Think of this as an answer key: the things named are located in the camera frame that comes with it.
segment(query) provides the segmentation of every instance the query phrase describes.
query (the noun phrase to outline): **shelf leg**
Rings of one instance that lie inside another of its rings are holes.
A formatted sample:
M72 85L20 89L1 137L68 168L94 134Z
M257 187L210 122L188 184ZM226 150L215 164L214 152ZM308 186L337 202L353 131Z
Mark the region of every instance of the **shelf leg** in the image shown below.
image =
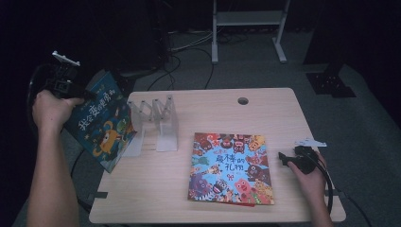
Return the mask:
M286 55L284 54L283 48L281 47L281 37L283 36L284 26L286 24L286 19L288 15L288 8L289 8L290 0L286 1L286 5L284 6L283 14L281 15L280 26L278 27L278 34L277 37L272 38L274 48L276 49L278 58L281 63L287 63Z
M212 41L212 63L218 63L218 8L217 0L213 2L213 41Z

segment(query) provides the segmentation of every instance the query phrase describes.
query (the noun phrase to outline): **human hand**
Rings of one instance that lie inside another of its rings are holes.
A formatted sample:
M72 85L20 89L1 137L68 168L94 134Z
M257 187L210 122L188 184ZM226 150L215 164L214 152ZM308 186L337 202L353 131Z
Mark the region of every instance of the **human hand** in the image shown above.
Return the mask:
M32 107L32 116L38 131L61 131L74 107L83 102L83 98L58 99L47 90L39 92Z
M321 156L319 152L319 159L322 161L324 165L326 165L324 158ZM291 168L292 172L298 179L298 182L301 186L301 190L309 203L309 205L313 205L317 202L322 202L324 200L324 189L326 180L323 176L322 172L316 167L309 174L304 174L295 164L292 162L288 162L288 167Z

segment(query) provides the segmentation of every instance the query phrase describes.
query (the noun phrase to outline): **gray floor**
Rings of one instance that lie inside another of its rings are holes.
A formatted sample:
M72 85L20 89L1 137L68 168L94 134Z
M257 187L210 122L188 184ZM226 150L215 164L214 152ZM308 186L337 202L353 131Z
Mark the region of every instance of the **gray floor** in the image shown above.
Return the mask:
M312 33L285 32L282 40L288 63L281 64L275 54L273 34L248 35L248 40L233 45L219 46L219 63L214 66L208 89L289 87L298 97L306 121L316 140L328 148L321 153L337 188L351 197L366 213L373 226L399 226L401 214L401 131L369 91L365 81L352 68L344 66L340 77L357 97L333 98L315 95L305 73L320 72L325 65L303 65ZM200 36L173 35L175 46L189 44ZM210 53L210 43L197 46ZM172 73L175 90L203 89L212 70L209 57L199 50L175 54L181 66ZM168 64L174 68L177 60ZM134 91L146 91L161 76L138 79ZM170 89L170 78L160 79L151 90ZM80 152L80 146L64 132L66 156L70 166ZM102 168L86 152L79 158L74 171L78 196L85 202L96 192ZM363 216L347 199L342 199L346 221L336 226L367 226ZM81 226L96 226L88 214L80 210ZM14 226L26 225L26 206ZM309 223L280 224L280 226L309 226Z

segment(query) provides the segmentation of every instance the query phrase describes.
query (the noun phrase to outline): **picture book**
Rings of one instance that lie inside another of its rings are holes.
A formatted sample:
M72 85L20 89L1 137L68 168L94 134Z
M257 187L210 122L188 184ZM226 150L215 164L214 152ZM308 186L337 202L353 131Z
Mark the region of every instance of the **picture book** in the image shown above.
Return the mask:
M131 109L110 72L97 73L86 89L96 99L74 108L64 127L110 173L135 135Z
M188 199L274 204L262 135L196 132Z

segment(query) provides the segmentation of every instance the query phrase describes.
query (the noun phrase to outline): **forearm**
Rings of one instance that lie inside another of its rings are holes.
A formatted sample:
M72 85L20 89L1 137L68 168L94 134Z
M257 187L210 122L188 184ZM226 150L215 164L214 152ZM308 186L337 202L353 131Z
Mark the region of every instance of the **forearm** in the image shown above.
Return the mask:
M311 212L312 226L316 227L331 227L333 221L327 211L327 206L323 198L312 198L308 200L309 209Z
M29 226L78 226L75 188L65 161L60 131L40 131L29 195Z

